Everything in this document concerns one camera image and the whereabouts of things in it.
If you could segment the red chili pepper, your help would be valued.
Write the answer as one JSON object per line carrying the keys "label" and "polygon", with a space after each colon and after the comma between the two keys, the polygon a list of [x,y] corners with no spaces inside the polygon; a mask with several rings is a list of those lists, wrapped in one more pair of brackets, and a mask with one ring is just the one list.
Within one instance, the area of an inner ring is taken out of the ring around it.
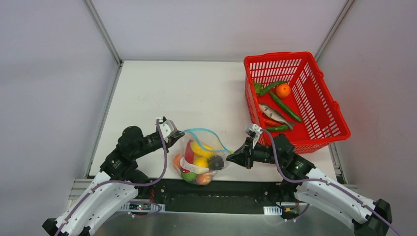
{"label": "red chili pepper", "polygon": [[193,142],[192,140],[189,140],[187,142],[185,153],[184,153],[184,159],[189,164],[193,164],[193,161],[194,161],[194,152],[191,148],[191,143],[192,142]]}

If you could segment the orange tangerine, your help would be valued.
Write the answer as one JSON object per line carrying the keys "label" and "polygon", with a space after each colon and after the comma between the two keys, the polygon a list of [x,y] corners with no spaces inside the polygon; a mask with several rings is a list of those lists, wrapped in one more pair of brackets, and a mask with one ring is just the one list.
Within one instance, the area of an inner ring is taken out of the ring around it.
{"label": "orange tangerine", "polygon": [[178,153],[173,158],[173,168],[181,172],[180,160],[182,159],[182,154]]}

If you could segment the dark purple passion fruit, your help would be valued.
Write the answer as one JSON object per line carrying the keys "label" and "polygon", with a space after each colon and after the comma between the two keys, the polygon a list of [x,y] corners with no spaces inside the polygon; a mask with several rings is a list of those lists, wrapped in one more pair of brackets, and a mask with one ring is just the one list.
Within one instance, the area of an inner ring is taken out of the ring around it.
{"label": "dark purple passion fruit", "polygon": [[208,159],[208,168],[212,171],[222,170],[225,167],[224,159],[219,155],[214,155]]}

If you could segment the clear zip top bag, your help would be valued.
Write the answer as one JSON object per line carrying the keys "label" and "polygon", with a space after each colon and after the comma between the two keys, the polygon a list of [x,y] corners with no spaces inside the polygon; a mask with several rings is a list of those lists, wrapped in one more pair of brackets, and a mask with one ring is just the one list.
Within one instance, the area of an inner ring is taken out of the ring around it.
{"label": "clear zip top bag", "polygon": [[191,128],[180,134],[179,151],[172,160],[174,170],[190,184],[210,184],[218,172],[228,167],[226,158],[234,152],[210,129]]}

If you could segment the yellow corn cob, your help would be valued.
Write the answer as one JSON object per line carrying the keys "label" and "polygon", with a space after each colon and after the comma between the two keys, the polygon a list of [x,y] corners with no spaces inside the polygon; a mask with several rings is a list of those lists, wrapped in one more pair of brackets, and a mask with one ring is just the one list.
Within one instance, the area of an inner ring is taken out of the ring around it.
{"label": "yellow corn cob", "polygon": [[213,148],[207,145],[200,146],[196,141],[191,143],[191,148],[195,155],[205,158],[211,158],[215,155]]}

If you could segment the yellow lemon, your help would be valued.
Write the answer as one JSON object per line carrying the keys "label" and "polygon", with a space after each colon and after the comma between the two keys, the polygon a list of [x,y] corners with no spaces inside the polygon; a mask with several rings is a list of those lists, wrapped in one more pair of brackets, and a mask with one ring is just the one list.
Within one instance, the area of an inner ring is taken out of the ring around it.
{"label": "yellow lemon", "polygon": [[208,159],[205,157],[197,157],[193,161],[193,165],[202,167],[202,168],[208,168]]}

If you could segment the green lime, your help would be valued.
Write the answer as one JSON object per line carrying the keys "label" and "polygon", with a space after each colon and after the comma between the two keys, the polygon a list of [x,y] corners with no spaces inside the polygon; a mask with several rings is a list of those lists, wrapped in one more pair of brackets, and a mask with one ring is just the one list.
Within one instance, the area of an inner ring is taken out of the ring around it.
{"label": "green lime", "polygon": [[190,183],[194,183],[198,175],[194,172],[187,172],[187,173],[181,172],[180,176],[183,180],[190,182]]}

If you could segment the peach fruit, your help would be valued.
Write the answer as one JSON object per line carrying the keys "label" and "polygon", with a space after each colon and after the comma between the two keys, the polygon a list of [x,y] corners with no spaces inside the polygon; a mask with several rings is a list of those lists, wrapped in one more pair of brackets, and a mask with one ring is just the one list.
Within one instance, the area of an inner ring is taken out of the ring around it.
{"label": "peach fruit", "polygon": [[214,178],[212,173],[199,174],[196,177],[196,183],[198,185],[208,185]]}

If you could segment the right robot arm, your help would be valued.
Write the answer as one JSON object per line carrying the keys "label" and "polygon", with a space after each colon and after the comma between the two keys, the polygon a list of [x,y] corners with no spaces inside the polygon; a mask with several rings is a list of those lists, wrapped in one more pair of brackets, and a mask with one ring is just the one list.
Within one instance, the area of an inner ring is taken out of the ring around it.
{"label": "right robot arm", "polygon": [[385,236],[392,223],[391,207],[383,199],[364,197],[324,174],[312,162],[295,152],[295,146],[280,134],[271,138],[271,146],[245,143],[227,160],[251,169],[254,162],[274,164],[282,176],[281,199],[294,198],[333,216],[353,230],[356,236]]}

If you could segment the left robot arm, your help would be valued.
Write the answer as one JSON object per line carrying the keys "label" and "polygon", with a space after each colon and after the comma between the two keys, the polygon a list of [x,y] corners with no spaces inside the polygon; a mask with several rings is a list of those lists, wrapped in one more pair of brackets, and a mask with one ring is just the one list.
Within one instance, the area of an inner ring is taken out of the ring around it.
{"label": "left robot arm", "polygon": [[[150,186],[162,180],[167,170],[168,152],[184,132],[171,120],[157,120],[156,131],[143,135],[141,128],[129,126],[118,139],[115,149],[105,158],[99,173],[67,212],[49,218],[42,228],[50,236],[92,236],[125,203],[144,199]],[[138,170],[137,159],[163,149],[164,166],[160,177],[151,180]]]}

